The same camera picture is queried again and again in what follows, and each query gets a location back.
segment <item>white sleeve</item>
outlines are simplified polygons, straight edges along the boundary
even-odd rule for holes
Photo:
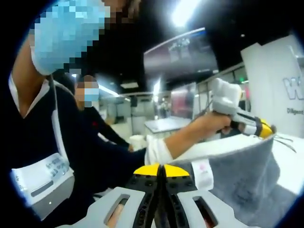
[[[145,165],[154,163],[164,165],[173,160],[164,139],[157,139],[153,136],[147,135],[147,144],[148,146],[144,158]]]

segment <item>white wall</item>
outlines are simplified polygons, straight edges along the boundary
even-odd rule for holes
[[[281,133],[304,138],[304,98],[298,80],[303,78],[295,55],[303,50],[294,36],[266,45],[258,43],[241,51],[244,60],[253,114],[277,126]]]

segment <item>dark jacket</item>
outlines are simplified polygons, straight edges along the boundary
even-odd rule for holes
[[[59,121],[75,185],[72,196],[57,207],[42,223],[23,206],[10,181],[12,168],[36,163],[57,152],[52,130],[53,91],[50,90],[23,119],[12,99],[8,83],[4,90],[2,167],[5,178],[2,222],[10,227],[56,227],[73,224],[86,215],[92,193],[123,186],[134,170],[144,165],[145,150],[129,153],[122,147],[105,143],[84,124],[72,95],[57,88]]]
[[[129,144],[122,139],[105,121],[101,118],[98,111],[94,108],[85,108],[82,111],[85,120],[92,126],[96,133],[102,134],[106,139],[120,146],[128,147]]]

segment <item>gray fabric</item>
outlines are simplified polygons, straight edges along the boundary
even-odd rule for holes
[[[276,184],[280,169],[272,154],[273,138],[224,157],[210,159],[214,188],[210,192],[231,206],[248,226],[273,228],[296,196]],[[192,173],[193,169],[182,165]]]

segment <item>ceiling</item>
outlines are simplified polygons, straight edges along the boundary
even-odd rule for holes
[[[135,23],[111,25],[111,29],[105,30],[99,41],[68,68],[81,68],[82,74],[98,75],[105,87],[119,94],[150,91],[144,74],[143,53],[169,38],[205,27],[219,69],[223,70],[242,62],[240,51],[245,47],[286,36],[292,28],[283,6],[270,1],[201,0],[187,26],[177,29],[170,15],[178,2],[142,0]],[[189,77],[177,78],[167,89],[189,82],[186,78]],[[196,76],[195,80],[202,80],[202,76]],[[128,82],[137,82],[139,87],[123,89],[120,86]]]

